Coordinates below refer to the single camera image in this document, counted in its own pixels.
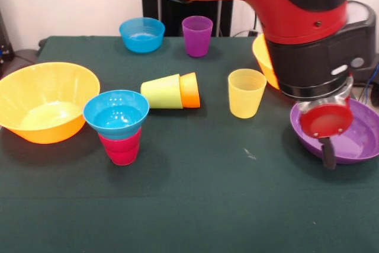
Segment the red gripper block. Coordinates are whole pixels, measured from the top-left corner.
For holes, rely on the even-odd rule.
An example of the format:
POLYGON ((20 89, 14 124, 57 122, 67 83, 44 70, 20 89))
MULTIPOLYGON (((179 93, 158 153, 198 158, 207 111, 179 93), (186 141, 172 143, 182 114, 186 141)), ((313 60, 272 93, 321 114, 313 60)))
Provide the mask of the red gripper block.
POLYGON ((349 104, 322 104, 309 111, 300 111, 299 122, 303 133, 321 138, 322 159, 326 169, 336 168, 335 150, 330 137, 345 132, 353 119, 349 104))

